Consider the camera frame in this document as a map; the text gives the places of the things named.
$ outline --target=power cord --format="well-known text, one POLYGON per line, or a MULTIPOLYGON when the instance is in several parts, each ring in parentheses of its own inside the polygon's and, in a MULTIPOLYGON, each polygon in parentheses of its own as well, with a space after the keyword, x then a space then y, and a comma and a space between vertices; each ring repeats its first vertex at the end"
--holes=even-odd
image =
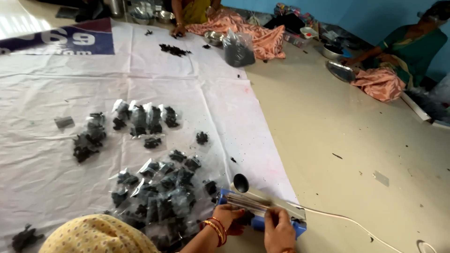
MULTIPOLYGON (((313 213, 317 213, 317 214, 321 214, 321 215, 325 215, 325 216, 330 216, 330 217, 334 217, 334 218, 340 218, 340 219, 344 219, 344 220, 347 220, 347 221, 351 221, 351 222, 355 223, 356 225, 360 226, 362 229, 364 229, 364 231, 366 231, 369 235, 371 235, 374 239, 378 240, 380 243, 390 247, 391 249, 393 249, 394 251, 396 251, 398 253, 403 253, 402 251, 394 248, 393 246, 391 246, 390 244, 386 243, 385 241, 379 239, 374 234, 372 234, 369 230, 365 229, 361 224, 357 223, 356 221, 354 221, 354 220, 352 220, 352 219, 350 219, 348 217, 345 217, 345 216, 342 216, 342 215, 338 215, 338 214, 332 214, 332 213, 328 213, 328 212, 321 212, 321 211, 317 211, 317 210, 314 210, 314 209, 309 209, 309 208, 302 207, 302 206, 300 206, 298 204, 295 204, 295 203, 289 202, 289 201, 287 201, 287 203, 292 205, 292 206, 294 206, 294 207, 297 207, 297 208, 303 208, 303 209, 305 209, 306 211, 309 211, 309 212, 313 212, 313 213)), ((417 241, 417 248, 419 249, 420 253, 426 253, 424 246, 428 246, 433 251, 433 253, 437 253, 436 250, 430 244, 428 244, 428 243, 426 243, 426 242, 424 242, 422 240, 418 240, 417 241)))

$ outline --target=white tarpaulin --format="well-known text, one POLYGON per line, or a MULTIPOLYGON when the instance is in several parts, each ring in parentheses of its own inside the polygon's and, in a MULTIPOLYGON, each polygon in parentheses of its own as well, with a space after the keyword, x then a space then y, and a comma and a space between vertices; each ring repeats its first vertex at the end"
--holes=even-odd
POLYGON ((222 184, 242 173, 252 186, 297 201, 243 69, 228 66, 221 49, 202 48, 200 36, 176 40, 157 27, 111 23, 115 54, 0 56, 0 251, 27 223, 49 235, 70 219, 110 208, 109 177, 125 167, 137 172, 173 148, 197 153, 206 177, 221 176, 222 184), (153 34, 145 36, 147 29, 153 34), (192 54, 180 58, 159 44, 192 54), (105 147, 78 165, 72 138, 89 113, 110 114, 117 99, 175 105, 183 128, 167 131, 167 150, 152 153, 126 130, 114 131, 108 115, 105 147), (59 130, 54 118, 65 116, 76 126, 59 130), (207 153, 189 149, 195 130, 210 134, 207 153))

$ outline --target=stainless steel plate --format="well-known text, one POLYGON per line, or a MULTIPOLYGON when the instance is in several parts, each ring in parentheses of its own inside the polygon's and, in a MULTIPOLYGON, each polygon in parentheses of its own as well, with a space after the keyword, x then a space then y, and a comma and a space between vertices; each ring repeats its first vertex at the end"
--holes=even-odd
POLYGON ((352 68, 340 65, 332 61, 328 61, 327 69, 341 81, 352 82, 356 80, 356 75, 353 72, 352 68))

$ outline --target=steel bowl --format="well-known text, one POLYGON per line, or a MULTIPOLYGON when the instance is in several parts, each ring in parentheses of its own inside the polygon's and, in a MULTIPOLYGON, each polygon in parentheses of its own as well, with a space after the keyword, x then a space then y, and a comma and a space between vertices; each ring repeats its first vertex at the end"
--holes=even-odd
POLYGON ((153 25, 155 23, 155 16, 151 12, 143 10, 141 7, 136 7, 132 10, 130 16, 133 22, 139 25, 153 25))
POLYGON ((328 49, 325 47, 326 45, 327 45, 327 44, 324 45, 324 48, 323 48, 323 50, 322 50, 322 55, 325 56, 326 58, 328 58, 328 59, 330 59, 330 60, 337 60, 338 58, 340 58, 340 57, 343 56, 343 53, 342 53, 342 54, 337 54, 337 53, 335 53, 335 52, 333 52, 333 51, 328 50, 328 49))
POLYGON ((223 33, 214 32, 214 31, 207 31, 204 34, 205 38, 207 39, 207 43, 213 46, 220 46, 222 45, 222 40, 225 37, 223 33))
POLYGON ((165 10, 158 10, 154 12, 156 16, 156 21, 161 24, 170 24, 171 20, 175 18, 175 15, 172 12, 168 12, 165 10))

